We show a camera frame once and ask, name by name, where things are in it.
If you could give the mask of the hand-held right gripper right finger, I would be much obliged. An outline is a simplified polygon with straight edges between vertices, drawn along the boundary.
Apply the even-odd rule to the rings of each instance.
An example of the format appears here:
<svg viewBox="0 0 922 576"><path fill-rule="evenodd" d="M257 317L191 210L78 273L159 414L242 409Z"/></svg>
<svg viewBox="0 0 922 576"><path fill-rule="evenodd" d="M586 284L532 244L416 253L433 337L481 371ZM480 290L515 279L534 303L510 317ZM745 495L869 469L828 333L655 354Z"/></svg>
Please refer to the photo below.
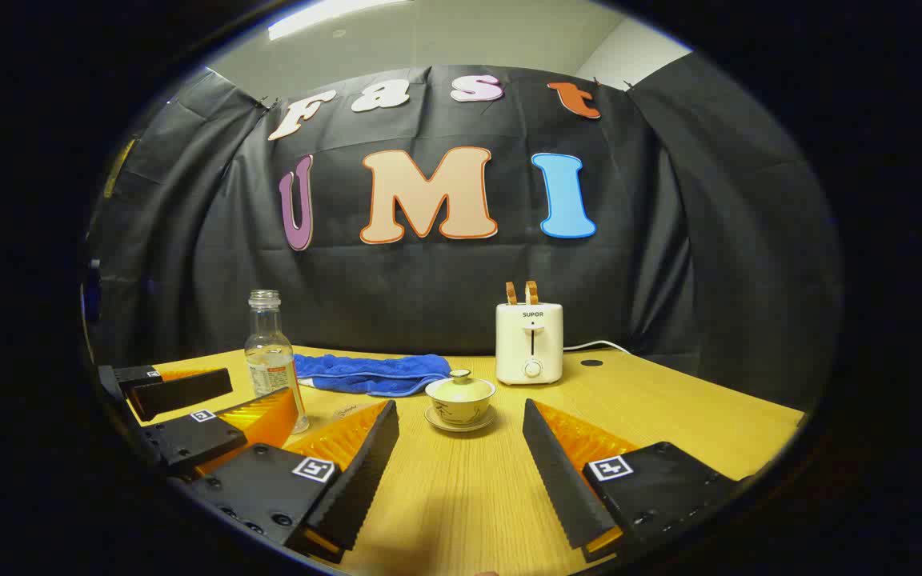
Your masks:
<svg viewBox="0 0 922 576"><path fill-rule="evenodd" d="M669 543L739 485L673 442L637 447L533 398L523 436L568 543L589 562Z"/></svg>

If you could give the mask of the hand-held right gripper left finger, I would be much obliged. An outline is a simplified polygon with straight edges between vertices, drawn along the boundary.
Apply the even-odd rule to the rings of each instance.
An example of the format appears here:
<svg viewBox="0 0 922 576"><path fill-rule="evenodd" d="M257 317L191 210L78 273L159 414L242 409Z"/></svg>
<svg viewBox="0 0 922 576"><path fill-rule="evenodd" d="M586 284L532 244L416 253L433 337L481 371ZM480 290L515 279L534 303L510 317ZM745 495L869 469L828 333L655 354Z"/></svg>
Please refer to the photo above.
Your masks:
<svg viewBox="0 0 922 576"><path fill-rule="evenodd" d="M338 564L355 547L398 437L395 401L376 402L286 450L253 442L189 489L277 546Z"/></svg>

